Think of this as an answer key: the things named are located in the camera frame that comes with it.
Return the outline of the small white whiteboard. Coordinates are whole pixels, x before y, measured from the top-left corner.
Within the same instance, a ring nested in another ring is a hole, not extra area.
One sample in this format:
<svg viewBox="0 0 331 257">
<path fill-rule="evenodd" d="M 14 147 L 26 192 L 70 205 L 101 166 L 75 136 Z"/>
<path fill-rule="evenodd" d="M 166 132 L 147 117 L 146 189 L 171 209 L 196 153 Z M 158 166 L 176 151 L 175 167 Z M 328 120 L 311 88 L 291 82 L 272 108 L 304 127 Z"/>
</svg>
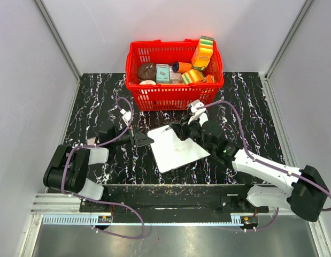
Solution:
<svg viewBox="0 0 331 257">
<path fill-rule="evenodd" d="M 210 154 L 191 139 L 181 141 L 174 131 L 161 133 L 168 125 L 152 129 L 147 136 L 154 140 L 150 144 L 158 171 L 163 174 L 180 168 Z"/>
</svg>

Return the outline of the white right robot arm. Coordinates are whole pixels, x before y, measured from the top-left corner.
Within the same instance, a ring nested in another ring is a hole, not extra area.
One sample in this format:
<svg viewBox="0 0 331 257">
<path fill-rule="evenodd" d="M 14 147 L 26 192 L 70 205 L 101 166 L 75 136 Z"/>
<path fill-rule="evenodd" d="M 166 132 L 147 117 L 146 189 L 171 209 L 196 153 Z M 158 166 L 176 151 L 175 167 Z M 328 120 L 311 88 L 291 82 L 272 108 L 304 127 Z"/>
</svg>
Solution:
<svg viewBox="0 0 331 257">
<path fill-rule="evenodd" d="M 270 188 L 251 186 L 248 193 L 239 196 L 237 205 L 241 211 L 269 206 L 290 209 L 309 222 L 318 220 L 329 189 L 316 168 L 306 165 L 300 169 L 265 159 L 227 140 L 222 130 L 210 121 L 175 121 L 170 128 L 181 141 L 191 139 L 225 168 L 271 184 Z"/>
</svg>

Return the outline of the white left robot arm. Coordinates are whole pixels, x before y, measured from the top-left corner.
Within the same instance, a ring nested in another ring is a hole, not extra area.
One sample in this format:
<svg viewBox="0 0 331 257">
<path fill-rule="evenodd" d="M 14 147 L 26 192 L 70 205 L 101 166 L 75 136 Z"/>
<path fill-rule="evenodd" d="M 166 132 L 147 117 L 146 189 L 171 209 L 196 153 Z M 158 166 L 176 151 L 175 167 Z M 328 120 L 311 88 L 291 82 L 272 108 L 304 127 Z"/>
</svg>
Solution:
<svg viewBox="0 0 331 257">
<path fill-rule="evenodd" d="M 131 145 L 132 147 L 143 147 L 154 143 L 154 139 L 141 133 L 138 128 L 131 125 L 116 141 L 103 147 L 81 148 L 72 155 L 64 182 L 64 191 L 77 194 L 84 198 L 90 198 L 91 205 L 97 211 L 106 211 L 110 205 L 110 199 L 104 195 L 104 187 L 87 178 L 90 165 L 105 164 L 116 154 L 120 145 Z M 53 190 L 61 190 L 64 169 L 67 158 L 72 150 L 69 145 L 59 145 L 48 165 L 43 177 L 44 186 Z"/>
</svg>

